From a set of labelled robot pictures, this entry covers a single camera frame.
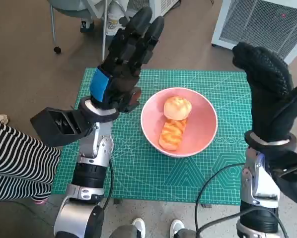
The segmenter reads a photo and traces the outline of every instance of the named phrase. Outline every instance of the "black glove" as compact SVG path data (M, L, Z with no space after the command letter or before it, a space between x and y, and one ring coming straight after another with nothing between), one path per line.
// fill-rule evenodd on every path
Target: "black glove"
M288 139L297 117L297 87L287 64L266 48L244 42L232 51L233 64L246 72L251 88L252 131L266 142Z

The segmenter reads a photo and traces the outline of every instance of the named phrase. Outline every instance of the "floor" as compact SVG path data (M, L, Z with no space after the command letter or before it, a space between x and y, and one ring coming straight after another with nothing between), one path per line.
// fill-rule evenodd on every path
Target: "floor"
M182 5L165 16L165 28L152 60L144 68L237 70L230 50L211 47L212 33L221 6L215 0L183 0ZM79 20L56 14L57 37L63 53L52 50L47 1L0 0L0 113L10 117L10 125L37 136L29 119L42 108L69 109L74 104L82 74L101 60L101 31L79 33ZM290 65L297 84L297 58ZM297 120L293 128L297 135ZM23 200L44 221L14 203L0 203L0 238L51 238L61 196L52 196L48 205L35 207ZM175 218L194 228L193 204L126 200L110 205L103 226L104 238L119 225L142 217L147 237L168 237ZM233 206L200 209L204 224L238 211ZM282 197L280 216L290 237L297 238L297 205ZM207 229L202 236L237 237L236 220Z

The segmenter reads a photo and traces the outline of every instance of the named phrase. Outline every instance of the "striped pants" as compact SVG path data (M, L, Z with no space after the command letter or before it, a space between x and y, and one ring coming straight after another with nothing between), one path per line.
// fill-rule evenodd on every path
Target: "striped pants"
M51 194L61 151L0 123L0 201Z

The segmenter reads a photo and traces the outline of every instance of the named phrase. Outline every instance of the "toy food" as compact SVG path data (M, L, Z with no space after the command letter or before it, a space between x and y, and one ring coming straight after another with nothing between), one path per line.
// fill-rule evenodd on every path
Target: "toy food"
M191 110L191 103L180 96L171 97L164 104L164 115L168 119L184 120L188 117Z
M183 140L187 119L172 120L167 119L162 133L159 136L159 144L165 150L177 150Z

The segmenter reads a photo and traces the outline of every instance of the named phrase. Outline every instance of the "power cord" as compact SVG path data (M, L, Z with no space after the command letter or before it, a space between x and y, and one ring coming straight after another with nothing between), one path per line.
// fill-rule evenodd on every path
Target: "power cord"
M111 173L111 181L110 181L110 191L107 197L107 200L105 201L104 205L103 205L103 211L106 209L106 207L108 206L108 203L110 201L110 198L112 196L112 192L113 192L113 180L114 180L114 175L113 175L113 166L112 166L112 162L111 160L109 160L109 165L110 165L110 173Z
M212 175L210 177L210 179L207 180L207 182L204 184L204 186L202 187L201 191L199 192L198 194L198 197L196 199L196 203L195 203L195 227L196 227L196 238L200 238L200 233L202 231L204 231L205 229L207 229L208 227L211 227L213 225L216 225L218 223L221 223L221 222L225 222L225 221L228 221L230 219L233 219L233 218L236 218L236 217L240 217L240 216L244 216L250 212L253 212L253 211L258 211L258 210L264 210L264 211L268 211L270 212L274 218L278 221L280 227L281 227L281 230L283 232L283 235L285 238L289 238L288 236L288 233L283 225L283 223L281 222L280 218L278 216L276 216L272 211L266 209L266 208L263 208L263 207L252 207L252 208L249 208L249 209L246 209L242 212L238 212L236 214L233 214L233 215L230 215L230 216L226 216L226 217L223 217L223 218L219 218L217 220L214 220L212 222L208 222L207 224L203 225L202 227L198 227L198 221L197 221L197 211L198 211L198 204L200 202L200 199L202 197L202 194L203 192L206 190L206 187L207 185L212 181L213 178L215 178L220 172L228 169L228 168L231 168L231 167L237 167L237 166L243 166L244 163L239 163L239 164L233 164L233 165L228 165L226 167L223 167L221 168L220 170L218 170L214 175Z

